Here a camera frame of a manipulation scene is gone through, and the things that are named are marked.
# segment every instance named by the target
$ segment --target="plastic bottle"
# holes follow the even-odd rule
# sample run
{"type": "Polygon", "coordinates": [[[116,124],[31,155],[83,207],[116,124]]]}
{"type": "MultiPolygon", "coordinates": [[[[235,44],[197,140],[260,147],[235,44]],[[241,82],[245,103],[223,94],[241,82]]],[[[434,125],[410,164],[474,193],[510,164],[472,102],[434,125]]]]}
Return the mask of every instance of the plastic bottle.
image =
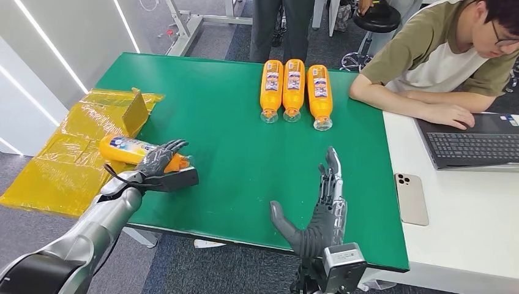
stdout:
{"type": "MultiPolygon", "coordinates": [[[[99,151],[104,158],[127,164],[138,164],[149,151],[156,147],[157,145],[118,135],[107,135],[99,143],[99,151]]],[[[178,171],[186,167],[189,167],[189,158],[177,153],[164,172],[178,171]]]]}
{"type": "Polygon", "coordinates": [[[334,101],[328,70],[325,66],[311,66],[308,69],[308,100],[310,112],[315,118],[313,127],[316,130],[330,129],[332,127],[330,115],[334,108],[334,101]]]}
{"type": "Polygon", "coordinates": [[[285,64],[283,81],[283,106],[285,121],[294,123],[301,118],[299,109],[305,102],[305,64],[299,59],[290,59],[285,64]]]}
{"type": "Polygon", "coordinates": [[[278,60],[269,60],[263,66],[261,94],[259,103],[263,111],[261,120],[272,124],[278,119],[277,110],[281,106],[283,93],[283,64],[278,60]]]}

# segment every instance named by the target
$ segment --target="cable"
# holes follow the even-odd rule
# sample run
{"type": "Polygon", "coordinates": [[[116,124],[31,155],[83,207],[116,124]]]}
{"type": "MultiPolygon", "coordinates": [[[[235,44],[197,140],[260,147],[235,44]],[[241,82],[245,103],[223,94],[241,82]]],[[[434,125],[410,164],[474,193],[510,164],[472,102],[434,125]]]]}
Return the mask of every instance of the cable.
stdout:
{"type": "Polygon", "coordinates": [[[105,164],[104,167],[111,176],[113,176],[114,178],[116,178],[116,179],[120,180],[121,182],[128,184],[129,186],[132,186],[134,188],[161,186],[160,184],[141,184],[141,183],[136,183],[136,182],[130,182],[126,179],[121,178],[109,164],[105,164]]]}
{"type": "Polygon", "coordinates": [[[112,254],[113,249],[115,248],[115,245],[117,245],[117,241],[119,241],[119,237],[120,237],[120,235],[121,235],[121,234],[119,234],[119,235],[117,236],[117,239],[115,239],[115,242],[114,242],[114,244],[112,244],[112,248],[110,248],[110,251],[108,252],[108,255],[106,256],[106,258],[103,260],[103,262],[101,263],[101,265],[98,266],[97,269],[95,270],[94,275],[93,275],[94,277],[95,277],[95,275],[96,275],[96,274],[101,270],[101,268],[103,267],[103,265],[105,265],[106,261],[108,260],[108,258],[109,258],[110,255],[112,254]]]}
{"type": "Polygon", "coordinates": [[[143,4],[143,0],[139,0],[139,2],[141,3],[141,7],[148,12],[155,10],[159,4],[159,0],[155,0],[155,6],[152,9],[147,9],[147,8],[145,8],[145,6],[143,4]]]}

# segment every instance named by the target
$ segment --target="green tabletop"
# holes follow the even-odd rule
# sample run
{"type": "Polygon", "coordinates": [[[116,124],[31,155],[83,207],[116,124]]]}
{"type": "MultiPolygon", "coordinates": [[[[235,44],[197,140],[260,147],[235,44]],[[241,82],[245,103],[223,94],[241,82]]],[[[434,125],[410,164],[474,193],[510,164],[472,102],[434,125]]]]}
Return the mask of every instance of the green tabletop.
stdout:
{"type": "Polygon", "coordinates": [[[300,228],[319,188],[317,166],[332,145],[348,202],[344,241],[377,268],[409,269],[381,111],[348,98],[356,74],[330,71],[333,127],[319,132],[305,103],[299,122],[260,120],[262,64],[123,53],[96,88],[165,94],[138,138],[183,138],[197,186],[148,192],[130,223],[260,247],[289,249],[270,221],[269,201],[300,228]]]}

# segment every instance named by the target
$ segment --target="laptop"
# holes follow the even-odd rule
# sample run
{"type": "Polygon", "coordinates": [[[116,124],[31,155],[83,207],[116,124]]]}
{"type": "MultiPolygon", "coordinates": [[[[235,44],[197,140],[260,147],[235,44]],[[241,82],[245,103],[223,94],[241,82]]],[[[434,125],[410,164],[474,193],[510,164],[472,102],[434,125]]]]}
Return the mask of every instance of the laptop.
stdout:
{"type": "Polygon", "coordinates": [[[480,113],[467,130],[417,119],[437,170],[519,172],[519,116],[480,113]]]}

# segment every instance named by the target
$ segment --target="bottle label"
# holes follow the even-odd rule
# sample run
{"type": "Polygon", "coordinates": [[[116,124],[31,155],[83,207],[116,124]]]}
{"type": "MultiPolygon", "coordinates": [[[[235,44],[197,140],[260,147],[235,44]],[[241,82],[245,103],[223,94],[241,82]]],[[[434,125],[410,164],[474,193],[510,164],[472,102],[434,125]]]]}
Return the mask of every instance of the bottle label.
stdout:
{"type": "Polygon", "coordinates": [[[265,83],[265,90],[277,91],[278,88],[279,88],[279,73],[267,72],[267,82],[265,83]]]}
{"type": "Polygon", "coordinates": [[[325,78],[313,79],[313,94],[316,98],[328,97],[328,87],[326,86],[325,78]]]}
{"type": "Polygon", "coordinates": [[[289,90],[299,90],[301,85],[301,73],[300,72],[288,72],[288,85],[289,90]]]}
{"type": "Polygon", "coordinates": [[[148,144],[146,142],[127,137],[114,137],[110,141],[110,146],[117,149],[130,151],[142,156],[146,155],[149,151],[152,151],[157,147],[156,145],[148,144]]]}

